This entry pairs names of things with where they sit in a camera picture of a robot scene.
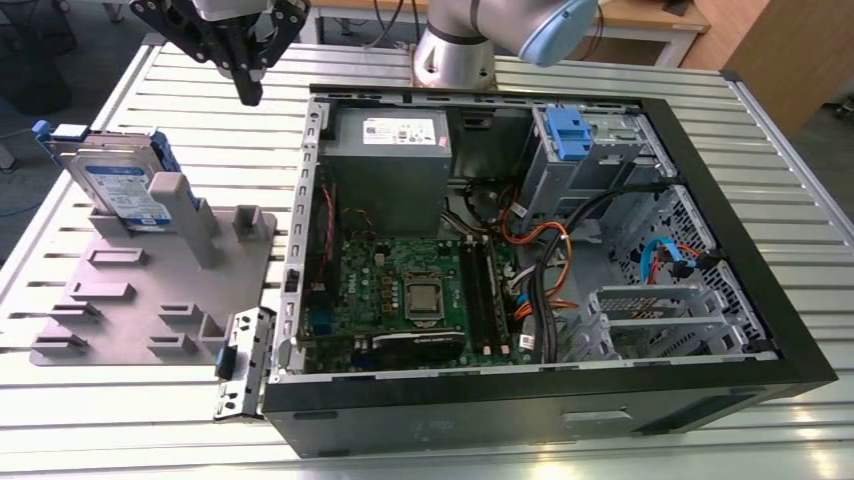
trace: expansion slot bracket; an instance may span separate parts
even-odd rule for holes
[[[276,313],[264,307],[238,313],[216,359],[220,378],[215,421],[262,419],[262,389],[270,374]]]

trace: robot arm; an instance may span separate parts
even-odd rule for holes
[[[549,67],[581,42],[598,0],[431,0],[427,33],[415,52],[415,77],[427,87],[488,88],[492,42]]]
[[[495,78],[495,42],[529,63],[566,58],[593,23],[598,0],[431,0],[415,52],[415,77],[428,87],[486,89]],[[143,21],[198,62],[232,79],[244,105],[258,105],[260,80],[296,39],[308,0],[132,0]],[[256,32],[270,11],[272,30]]]
[[[198,62],[214,62],[240,102],[258,105],[262,77],[306,24],[308,0],[132,0],[131,10]],[[260,35],[262,13],[271,31]]]

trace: metal slotted table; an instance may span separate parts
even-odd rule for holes
[[[212,206],[259,204],[287,226],[308,84],[407,86],[407,63],[394,50],[294,45],[252,108],[210,64],[172,45],[147,45],[95,127],[159,127],[198,195]],[[670,101],[839,381],[685,435],[303,461],[268,425],[212,424],[211,367],[29,364],[29,344],[91,235],[88,198],[63,174],[0,271],[0,473],[619,479],[638,472],[658,478],[683,478],[686,471],[693,478],[854,472],[854,229],[743,86],[714,72],[579,63],[542,70],[508,58],[496,71],[506,90]],[[274,308],[286,247],[279,231],[262,296]]]

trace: blue hard drive label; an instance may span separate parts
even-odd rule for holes
[[[148,195],[151,179],[139,167],[85,167],[89,184],[116,215],[128,223],[158,227],[170,224],[170,213]]]

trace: blue plastic clip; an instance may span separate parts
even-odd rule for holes
[[[574,108],[547,108],[546,126],[551,139],[558,144],[561,160],[585,160],[593,146],[593,129],[585,122],[581,112]]]

